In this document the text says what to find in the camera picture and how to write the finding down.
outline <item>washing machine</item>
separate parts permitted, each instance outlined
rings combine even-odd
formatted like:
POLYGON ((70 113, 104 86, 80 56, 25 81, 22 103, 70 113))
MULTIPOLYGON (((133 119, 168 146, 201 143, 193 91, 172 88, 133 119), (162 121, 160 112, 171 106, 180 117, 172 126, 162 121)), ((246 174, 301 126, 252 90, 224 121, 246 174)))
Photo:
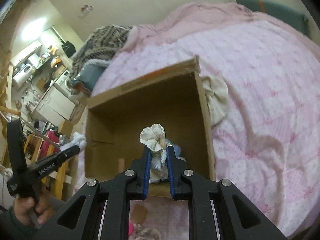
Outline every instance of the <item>washing machine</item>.
POLYGON ((62 75, 57 79, 57 81, 53 84, 53 86, 67 98, 71 95, 71 90, 67 86, 67 77, 69 75, 70 71, 66 69, 62 73, 62 75))

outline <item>teal headboard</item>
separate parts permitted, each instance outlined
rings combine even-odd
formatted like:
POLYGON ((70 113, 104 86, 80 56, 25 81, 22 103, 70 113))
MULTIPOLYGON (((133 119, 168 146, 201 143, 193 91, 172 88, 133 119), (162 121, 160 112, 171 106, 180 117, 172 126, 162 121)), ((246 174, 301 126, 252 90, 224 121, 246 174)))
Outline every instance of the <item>teal headboard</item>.
POLYGON ((236 0, 254 12, 265 12, 283 22, 291 25, 296 30, 309 37, 308 18, 282 4, 267 0, 236 0))

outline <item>metal screw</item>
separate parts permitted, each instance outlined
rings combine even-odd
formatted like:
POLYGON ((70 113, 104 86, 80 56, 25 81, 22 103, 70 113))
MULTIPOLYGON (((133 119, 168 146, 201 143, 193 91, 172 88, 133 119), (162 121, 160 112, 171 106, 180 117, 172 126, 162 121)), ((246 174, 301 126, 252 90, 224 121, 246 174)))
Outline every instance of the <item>metal screw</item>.
POLYGON ((186 175, 186 176, 192 176, 193 175, 193 171, 192 170, 185 170, 183 172, 183 174, 186 175))
POLYGON ((95 179, 90 179, 88 182, 87 182, 87 185, 89 187, 93 187, 97 184, 97 181, 95 179))
POLYGON ((127 171, 125 171, 124 174, 125 174, 126 176, 128 176, 128 177, 131 177, 131 176, 134 175, 134 171, 133 171, 133 170, 127 170, 127 171))
POLYGON ((228 179, 223 179, 221 183, 223 186, 226 186, 226 187, 229 187, 231 185, 231 181, 228 179))

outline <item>cardboard box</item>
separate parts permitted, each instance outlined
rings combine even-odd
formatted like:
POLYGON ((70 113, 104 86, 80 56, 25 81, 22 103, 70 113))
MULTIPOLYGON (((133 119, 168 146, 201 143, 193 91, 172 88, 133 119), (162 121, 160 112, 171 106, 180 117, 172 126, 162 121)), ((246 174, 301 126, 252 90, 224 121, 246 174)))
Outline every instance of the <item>cardboard box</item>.
MULTIPOLYGON (((179 145, 188 168, 215 180, 209 110, 199 77, 198 57, 181 62, 88 99, 85 175, 99 181, 140 158, 140 133, 159 123, 179 145)), ((151 184, 149 195, 170 197, 169 183, 151 184)))
POLYGON ((71 124, 68 120, 64 120, 60 123, 58 132, 64 134, 67 138, 71 138, 73 130, 73 124, 71 124))

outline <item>kitchen cabinet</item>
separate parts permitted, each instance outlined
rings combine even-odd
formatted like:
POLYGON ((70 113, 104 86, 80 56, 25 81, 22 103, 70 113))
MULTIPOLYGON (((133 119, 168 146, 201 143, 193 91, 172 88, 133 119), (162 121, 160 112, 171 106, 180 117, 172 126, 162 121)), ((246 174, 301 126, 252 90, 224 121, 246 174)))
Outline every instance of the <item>kitchen cabinet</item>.
POLYGON ((30 55, 32 55, 37 49, 39 49, 42 46, 40 41, 34 41, 29 46, 27 46, 25 49, 23 49, 21 52, 19 52, 15 57, 11 59, 11 64, 13 67, 16 67, 21 62, 26 60, 30 55))
POLYGON ((45 101, 41 100, 32 114, 33 119, 60 125, 65 119, 54 111, 45 101))
POLYGON ((43 101, 66 120, 70 119, 72 111, 76 106, 54 86, 49 88, 49 91, 44 95, 43 101))

